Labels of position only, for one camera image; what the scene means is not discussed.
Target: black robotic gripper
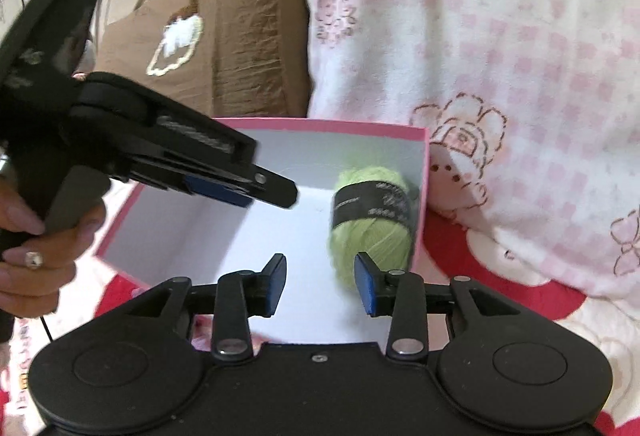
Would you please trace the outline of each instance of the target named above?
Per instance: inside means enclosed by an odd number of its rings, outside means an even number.
[[[270,317],[286,259],[192,286],[175,277],[46,346],[31,394],[41,436],[597,435],[612,386],[592,344],[467,277],[426,285],[383,273],[365,253],[355,273],[375,343],[252,349],[248,318]],[[449,344],[429,351],[427,314],[445,314]],[[214,315],[210,352],[190,343]]]

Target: black cable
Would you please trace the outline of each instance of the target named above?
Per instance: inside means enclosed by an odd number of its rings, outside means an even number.
[[[44,320],[44,317],[40,317],[42,321],[42,326],[44,327],[44,331],[47,332],[47,337],[49,337],[49,342],[53,342],[53,337],[51,336],[51,332],[49,331],[49,327],[47,326],[47,321]]]

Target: finger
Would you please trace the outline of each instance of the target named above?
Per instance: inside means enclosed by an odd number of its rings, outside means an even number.
[[[43,267],[59,269],[74,262],[92,245],[95,233],[104,223],[106,210],[103,203],[93,207],[82,217],[80,224],[57,234],[29,239],[22,246],[2,253],[2,260],[11,265],[25,266],[29,253],[42,256]]]
[[[11,232],[28,232],[39,236],[44,223],[24,202],[13,187],[0,177],[0,229]]]
[[[76,266],[66,265],[59,269],[30,270],[0,263],[0,293],[44,297],[56,293],[76,278]]]
[[[34,319],[55,311],[58,308],[59,300],[59,292],[42,297],[0,293],[0,309],[16,317]]]

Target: yarn ball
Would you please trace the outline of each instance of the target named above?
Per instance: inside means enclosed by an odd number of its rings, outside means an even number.
[[[337,190],[354,183],[384,181],[408,191],[402,176],[386,167],[366,167],[344,171],[338,177]],[[354,259],[366,252],[383,272],[406,270],[412,254],[412,233],[404,225],[384,218],[351,220],[332,230],[329,249],[338,281],[355,289]]]

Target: white embroidery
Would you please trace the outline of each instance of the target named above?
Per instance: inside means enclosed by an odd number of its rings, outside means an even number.
[[[162,41],[158,44],[153,59],[146,68],[146,74],[159,77],[168,73],[170,70],[180,68],[180,66],[193,57],[193,52],[195,52],[196,46],[200,42],[203,29],[204,21],[197,14],[188,17],[186,20],[178,18],[171,25],[167,25],[164,28]],[[184,47],[188,47],[187,51],[178,57],[175,62],[168,64],[164,68],[156,68],[160,52],[162,52],[162,56],[166,59],[175,54],[179,48]]]

